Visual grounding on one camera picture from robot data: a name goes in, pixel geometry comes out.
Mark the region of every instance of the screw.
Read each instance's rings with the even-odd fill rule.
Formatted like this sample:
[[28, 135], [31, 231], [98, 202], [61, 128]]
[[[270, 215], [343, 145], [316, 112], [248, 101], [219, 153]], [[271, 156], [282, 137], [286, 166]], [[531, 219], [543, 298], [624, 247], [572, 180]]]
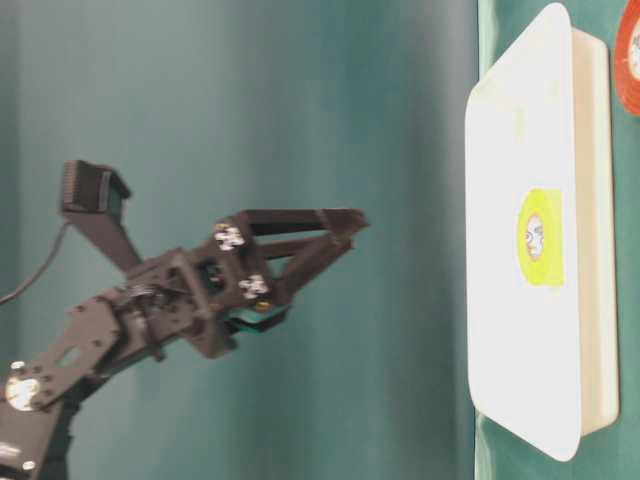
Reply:
[[266, 312], [271, 308], [271, 304], [269, 302], [258, 302], [256, 303], [256, 310], [259, 312]]

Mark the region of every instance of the green surface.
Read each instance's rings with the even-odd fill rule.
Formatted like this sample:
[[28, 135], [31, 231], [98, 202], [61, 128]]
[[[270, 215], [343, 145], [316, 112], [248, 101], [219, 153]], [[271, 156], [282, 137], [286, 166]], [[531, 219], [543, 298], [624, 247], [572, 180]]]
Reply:
[[[50, 247], [75, 158], [120, 170], [145, 256], [195, 246], [245, 208], [352, 206], [372, 223], [272, 332], [218, 361], [177, 343], [110, 382], [74, 424], [72, 480], [472, 478], [462, 125], [475, 0], [2, 9], [19, 208], [5, 225], [20, 240], [2, 258], [18, 277]], [[118, 281], [69, 233], [18, 318], [1, 311], [19, 326], [3, 344], [35, 355], [65, 308]]]
[[[549, 2], [480, 0], [480, 68], [484, 71]], [[604, 40], [613, 51], [625, 0], [562, 2], [573, 25]], [[477, 480], [608, 479], [640, 477], [640, 257], [638, 200], [640, 191], [640, 119], [627, 114], [611, 91], [613, 169], [615, 177], [618, 325], [621, 413], [609, 428], [585, 437], [576, 457], [559, 463], [538, 452], [494, 422], [479, 416], [476, 436]]]

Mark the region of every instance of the robotic arm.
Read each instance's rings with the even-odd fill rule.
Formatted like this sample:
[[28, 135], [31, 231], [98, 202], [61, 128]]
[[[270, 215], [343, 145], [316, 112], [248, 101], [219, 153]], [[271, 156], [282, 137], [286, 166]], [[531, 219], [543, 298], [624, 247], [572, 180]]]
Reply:
[[[163, 360], [163, 347], [180, 338], [216, 358], [235, 348], [235, 333], [274, 327], [367, 226], [353, 209], [246, 210], [217, 222], [199, 247], [141, 261], [120, 223], [129, 196], [109, 167], [65, 165], [62, 214], [126, 281], [71, 309], [46, 352], [11, 364], [0, 392], [0, 480], [66, 480], [71, 420], [111, 376], [148, 356]], [[321, 233], [257, 241], [308, 231]], [[276, 276], [268, 261], [278, 258], [289, 260]]]

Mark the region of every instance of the black wire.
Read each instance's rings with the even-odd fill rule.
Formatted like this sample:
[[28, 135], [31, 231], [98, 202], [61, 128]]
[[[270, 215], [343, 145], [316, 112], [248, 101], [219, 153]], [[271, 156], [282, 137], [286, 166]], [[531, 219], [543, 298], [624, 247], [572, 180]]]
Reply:
[[56, 239], [53, 243], [53, 248], [51, 249], [51, 252], [49, 252], [49, 256], [44, 261], [44, 263], [40, 266], [38, 270], [36, 270], [36, 273], [31, 275], [24, 282], [18, 285], [18, 287], [13, 292], [0, 298], [0, 305], [10, 302], [14, 298], [16, 298], [18, 295], [20, 295], [22, 292], [24, 292], [27, 288], [33, 285], [33, 283], [36, 280], [38, 280], [38, 278], [40, 278], [40, 276], [45, 272], [47, 268], [49, 268], [49, 265], [51, 265], [51, 262], [53, 261], [56, 254], [58, 253], [58, 250], [60, 249], [60, 245], [62, 244], [62, 238], [64, 237], [64, 232], [67, 230], [67, 228], [70, 225], [71, 225], [71, 222], [65, 222], [62, 224], [62, 226], [60, 227], [60, 230], [58, 231], [58, 235], [56, 236]]

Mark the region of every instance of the yellow circle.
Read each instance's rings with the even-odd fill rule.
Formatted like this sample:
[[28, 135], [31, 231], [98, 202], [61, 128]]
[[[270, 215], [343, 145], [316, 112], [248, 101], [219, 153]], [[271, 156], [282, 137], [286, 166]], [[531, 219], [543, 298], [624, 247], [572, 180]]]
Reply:
[[560, 190], [536, 188], [528, 193], [518, 216], [516, 241], [520, 268], [529, 283], [564, 283]]

